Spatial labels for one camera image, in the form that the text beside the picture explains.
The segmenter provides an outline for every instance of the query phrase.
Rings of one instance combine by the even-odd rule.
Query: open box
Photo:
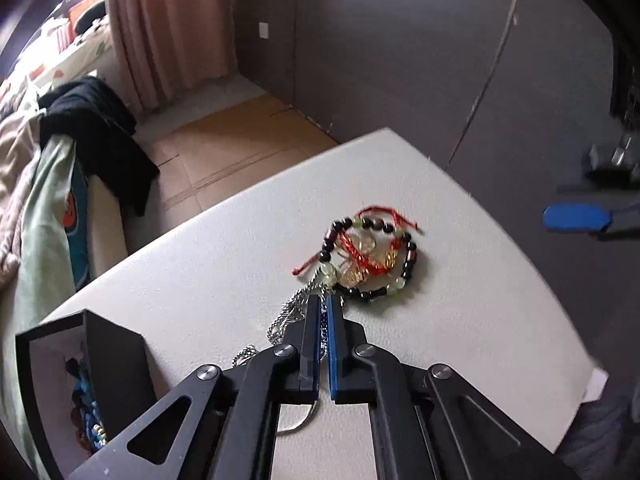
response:
[[[18,334],[15,345],[24,411],[51,480],[68,477],[90,457],[76,440],[70,417],[76,380],[65,370],[81,348],[109,439],[157,400],[142,336],[89,310]]]

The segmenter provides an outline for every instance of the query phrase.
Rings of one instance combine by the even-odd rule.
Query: silver pivot bolt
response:
[[[371,357],[376,353],[376,347],[369,343],[362,343],[356,346],[356,354],[360,357]]]
[[[273,348],[273,353],[278,357],[289,357],[295,351],[293,345],[278,345]]]
[[[431,375],[436,379],[449,379],[451,374],[452,370],[447,365],[437,364],[431,367]]]
[[[196,371],[198,378],[203,381],[208,381],[209,379],[213,379],[218,374],[218,368],[214,365],[202,365]]]

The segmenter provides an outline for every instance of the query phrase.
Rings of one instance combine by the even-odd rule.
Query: pink curtain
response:
[[[108,10],[137,113],[236,68],[232,0],[108,0]]]

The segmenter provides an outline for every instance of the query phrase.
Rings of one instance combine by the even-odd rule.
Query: black cloth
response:
[[[120,203],[145,213],[151,182],[160,171],[131,138],[136,120],[101,79],[84,76],[38,99],[47,113],[40,120],[40,145],[53,134],[76,141],[76,157],[87,174],[96,174]]]

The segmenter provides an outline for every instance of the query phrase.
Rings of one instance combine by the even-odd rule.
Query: white light switch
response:
[[[269,39],[269,23],[258,23],[258,35],[260,35],[263,40]]]

